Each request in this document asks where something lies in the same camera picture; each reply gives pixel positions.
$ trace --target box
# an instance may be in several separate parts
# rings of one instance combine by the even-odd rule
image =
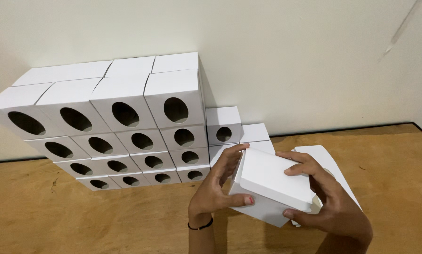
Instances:
[[[182,183],[203,181],[210,172],[210,165],[177,167],[178,176]]]
[[[230,145],[223,145],[223,146],[215,146],[215,147],[208,147],[210,152],[210,166],[213,167],[214,164],[219,159],[222,152],[225,150],[225,148],[235,146],[237,144],[230,144]]]
[[[239,143],[242,127],[238,107],[207,108],[206,112],[210,146]]]
[[[171,184],[180,183],[180,177],[177,174],[177,170],[166,169],[166,170],[153,170],[142,173],[145,178],[150,182],[151,185]]]
[[[36,106],[68,136],[111,132],[89,101],[101,78],[56,82]]]
[[[126,155],[128,151],[113,132],[71,136],[92,157]]]
[[[255,148],[261,151],[264,151],[266,153],[270,153],[272,155],[275,155],[275,149],[272,145],[272,142],[269,141],[258,141],[258,142],[250,142],[250,147]]]
[[[208,147],[169,151],[176,167],[209,165]]]
[[[268,140],[270,137],[263,123],[242,125],[241,144]]]
[[[0,93],[0,123],[23,140],[65,134],[35,106],[52,85],[35,84],[9,87]]]
[[[147,74],[103,78],[90,102],[112,131],[157,128],[144,98]]]
[[[287,208],[310,212],[312,196],[309,177],[287,176],[283,172],[294,164],[297,162],[247,148],[233,173],[229,195],[250,194],[255,203],[232,209],[277,227],[289,220],[283,217],[283,211]]]
[[[159,128],[205,125],[196,69],[150,74],[144,97]]]
[[[103,167],[100,167],[91,159],[58,161],[54,164],[74,178],[108,175]]]
[[[151,72],[155,56],[115,59],[106,72],[106,78],[125,77]]]
[[[93,191],[121,189],[120,186],[118,186],[118,184],[107,175],[95,177],[81,177],[76,178],[76,180],[78,180],[87,188]]]
[[[307,147],[294,147],[294,151],[299,153],[308,153],[313,157],[324,169],[327,169],[333,177],[341,184],[343,189],[349,194],[349,196],[354,200],[354,202],[360,207],[357,199],[355,198],[354,193],[347,184],[346,179],[341,173],[341,170],[338,168],[337,163],[332,158],[330,153],[323,146],[307,146]]]
[[[147,178],[145,178],[145,176],[142,174],[142,172],[110,175],[109,177],[122,188],[143,187],[151,185]]]
[[[18,78],[12,86],[102,78],[111,63],[112,60],[32,68]]]
[[[198,53],[157,56],[152,73],[199,69]]]
[[[167,151],[158,129],[116,132],[130,154]]]
[[[207,134],[203,125],[163,128],[160,131],[169,150],[208,146]]]
[[[141,172],[139,167],[129,155],[115,155],[107,157],[94,157],[92,162],[102,169],[107,175],[119,175]]]
[[[54,162],[90,159],[90,155],[79,147],[69,136],[25,140],[25,142]]]
[[[166,170],[175,167],[174,162],[167,151],[131,154],[130,156],[143,172]]]

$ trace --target white cardboard box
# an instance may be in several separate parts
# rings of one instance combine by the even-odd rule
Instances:
[[[115,59],[106,72],[108,77],[125,77],[151,72],[155,56]]]
[[[263,123],[242,125],[241,144],[268,140],[270,137]]]
[[[308,153],[321,165],[321,167],[330,171],[333,177],[335,177],[335,179],[337,180],[337,182],[341,184],[343,189],[346,190],[349,196],[360,207],[360,204],[358,203],[354,193],[350,189],[349,184],[347,184],[346,179],[341,173],[341,170],[338,168],[337,163],[323,146],[294,147],[294,150],[299,153]]]
[[[272,155],[275,155],[275,149],[272,145],[272,142],[269,141],[258,141],[258,142],[250,142],[250,147],[264,151],[266,153],[270,153]]]
[[[166,170],[175,167],[174,162],[167,151],[131,154],[130,156],[143,172]]]
[[[108,175],[102,167],[91,159],[74,159],[55,162],[59,168],[74,178]]]
[[[142,172],[110,175],[109,177],[122,188],[143,187],[151,185],[147,178],[145,178],[145,176],[142,174]]]
[[[182,183],[203,181],[210,172],[210,165],[194,165],[178,167],[177,173]]]
[[[152,73],[199,69],[198,53],[157,56]]]
[[[205,124],[196,69],[150,74],[144,96],[159,128]]]
[[[112,60],[32,68],[18,78],[12,86],[102,78],[111,63]]]
[[[215,147],[208,147],[210,151],[210,166],[213,167],[214,164],[219,159],[222,152],[225,150],[225,148],[235,146],[237,144],[229,144],[229,145],[223,145],[223,146],[215,146]]]
[[[52,85],[34,84],[9,87],[0,93],[0,123],[23,140],[65,134],[35,106]]]
[[[115,155],[107,157],[94,157],[92,162],[102,169],[107,175],[120,175],[141,172],[134,160],[127,155]]]
[[[160,130],[169,150],[183,150],[208,146],[204,125],[171,127]]]
[[[128,151],[113,132],[71,136],[92,157],[126,155]]]
[[[36,106],[68,136],[111,132],[89,101],[101,78],[56,82]]]
[[[90,159],[90,155],[88,155],[69,136],[25,140],[25,142],[54,162]]]
[[[241,140],[238,107],[207,108],[206,113],[210,146],[238,143]]]
[[[130,154],[167,151],[158,129],[115,133]]]
[[[255,204],[232,209],[277,227],[289,220],[283,217],[287,208],[311,211],[309,177],[287,176],[283,172],[294,164],[297,162],[254,148],[246,149],[233,174],[229,195],[251,194]]]
[[[177,168],[209,165],[210,163],[208,147],[170,150],[169,153]]]
[[[144,98],[147,74],[103,78],[90,102],[112,131],[157,128]]]
[[[118,184],[107,175],[95,177],[81,177],[76,178],[76,180],[78,180],[87,188],[93,191],[121,189],[121,187],[118,186]]]
[[[171,183],[180,183],[180,177],[177,174],[175,168],[166,169],[166,170],[154,170],[143,172],[145,178],[151,185],[161,185],[161,184],[171,184]]]

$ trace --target wooden table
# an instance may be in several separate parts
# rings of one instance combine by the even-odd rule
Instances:
[[[422,132],[413,124],[272,138],[323,145],[373,224],[369,253],[422,254]],[[0,164],[0,253],[186,253],[200,182],[92,192],[48,159]],[[225,209],[219,253],[314,253],[325,234]]]

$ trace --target oval cutout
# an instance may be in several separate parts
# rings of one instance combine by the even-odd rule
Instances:
[[[25,132],[29,132],[33,135],[43,136],[46,133],[45,127],[35,120],[35,118],[26,115],[22,112],[11,111],[7,114],[9,119],[14,123],[18,128],[22,129]]]
[[[131,177],[131,176],[125,176],[123,178],[123,182],[126,183],[126,184],[128,184],[128,185],[131,185],[131,186],[138,186],[138,185],[140,185],[139,180],[137,180],[137,179],[135,179],[134,177]]]
[[[70,164],[70,168],[81,175],[92,175],[94,173],[88,166],[79,163]]]
[[[219,141],[225,142],[231,138],[231,130],[228,127],[221,127],[215,135]]]
[[[163,165],[162,160],[156,156],[145,157],[145,164],[152,169],[160,169]]]
[[[95,149],[95,151],[100,152],[102,154],[111,154],[114,152],[111,144],[109,144],[106,140],[99,138],[99,137],[91,137],[89,138],[89,145]]]
[[[91,131],[92,123],[81,112],[70,107],[61,108],[61,117],[64,121],[79,131]]]
[[[107,166],[110,169],[117,171],[117,172],[120,172],[120,173],[124,173],[124,172],[128,171],[128,167],[125,164],[123,164],[123,163],[121,163],[120,161],[117,161],[117,160],[108,161]]]
[[[45,147],[48,151],[59,157],[67,159],[73,158],[73,152],[62,144],[50,141],[45,143]]]
[[[187,174],[187,177],[191,180],[198,181],[202,179],[203,174],[200,171],[192,170],[191,172]]]
[[[136,127],[139,125],[139,115],[128,104],[116,102],[112,104],[112,114],[117,121],[128,127]]]
[[[178,129],[175,131],[175,142],[182,147],[190,147],[194,143],[194,135],[190,130]]]
[[[187,164],[196,164],[198,155],[192,151],[186,151],[181,155],[181,159]]]
[[[139,149],[151,150],[153,148],[153,141],[147,135],[142,133],[134,133],[131,136],[132,143]]]
[[[157,174],[155,175],[155,180],[160,183],[168,183],[170,182],[170,176],[166,174]]]
[[[182,100],[170,97],[164,102],[164,114],[174,123],[184,123],[189,116],[189,110]]]
[[[93,185],[94,187],[100,188],[100,189],[107,189],[107,188],[109,188],[109,184],[107,184],[107,183],[105,183],[103,181],[100,181],[100,180],[96,180],[96,179],[90,180],[90,184]]]

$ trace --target right hand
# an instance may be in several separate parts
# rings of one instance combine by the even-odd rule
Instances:
[[[343,187],[309,154],[277,152],[277,156],[300,162],[285,170],[285,174],[310,176],[310,187],[324,204],[318,214],[307,214],[286,209],[283,216],[302,226],[317,228],[327,233],[349,236],[363,244],[373,237],[371,223]]]

